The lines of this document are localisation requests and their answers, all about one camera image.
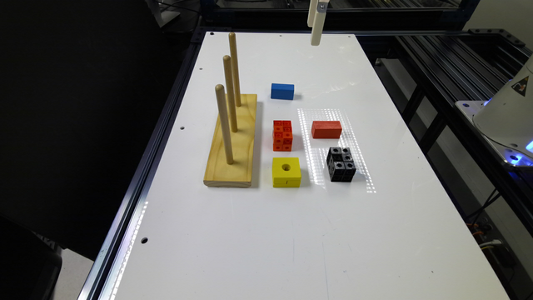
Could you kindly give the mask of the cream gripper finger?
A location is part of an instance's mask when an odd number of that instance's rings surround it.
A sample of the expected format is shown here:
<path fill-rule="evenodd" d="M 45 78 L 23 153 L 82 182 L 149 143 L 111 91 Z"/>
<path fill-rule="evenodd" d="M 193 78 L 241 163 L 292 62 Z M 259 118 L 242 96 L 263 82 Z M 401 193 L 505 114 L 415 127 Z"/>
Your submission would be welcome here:
<path fill-rule="evenodd" d="M 313 26 L 311 27 L 311 45 L 319 46 L 321 35 L 326 20 L 326 12 L 329 6 L 329 0 L 317 0 L 316 15 Z"/>
<path fill-rule="evenodd" d="M 309 9 L 308 9 L 308 16 L 307 16 L 307 26 L 309 28 L 313 26 L 313 23 L 315 20 L 316 6 L 317 6 L 317 0 L 309 1 Z"/>

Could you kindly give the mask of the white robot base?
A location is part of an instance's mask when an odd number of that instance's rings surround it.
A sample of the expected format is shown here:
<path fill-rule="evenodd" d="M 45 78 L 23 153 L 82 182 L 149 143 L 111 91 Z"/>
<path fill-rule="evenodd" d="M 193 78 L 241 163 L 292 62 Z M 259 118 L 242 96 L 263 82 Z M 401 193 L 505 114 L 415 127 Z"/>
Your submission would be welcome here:
<path fill-rule="evenodd" d="M 504 166 L 532 169 L 531 59 L 490 99 L 458 101 L 456 107 Z"/>

